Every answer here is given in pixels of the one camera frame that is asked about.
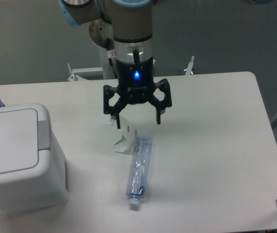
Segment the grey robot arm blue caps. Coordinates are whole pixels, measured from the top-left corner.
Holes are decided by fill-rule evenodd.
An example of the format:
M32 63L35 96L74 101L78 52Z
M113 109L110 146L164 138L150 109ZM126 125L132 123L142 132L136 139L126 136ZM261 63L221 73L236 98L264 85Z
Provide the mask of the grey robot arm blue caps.
M156 121L172 106L167 79L154 82L152 7L155 0L61 0L59 5L70 25L107 20L112 25L118 85L103 86L104 114L120 127L120 112L129 104L149 102Z

